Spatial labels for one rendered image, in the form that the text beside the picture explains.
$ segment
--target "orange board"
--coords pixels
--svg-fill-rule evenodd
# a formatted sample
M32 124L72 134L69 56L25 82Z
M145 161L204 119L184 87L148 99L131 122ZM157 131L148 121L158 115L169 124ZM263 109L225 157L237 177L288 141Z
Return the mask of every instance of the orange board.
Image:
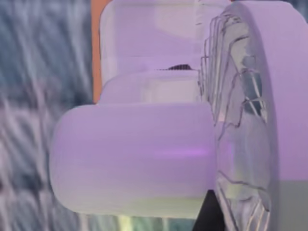
M100 61L100 16L104 7L111 0L91 0L92 21L92 71L93 71L93 101L97 103L102 91L101 61Z

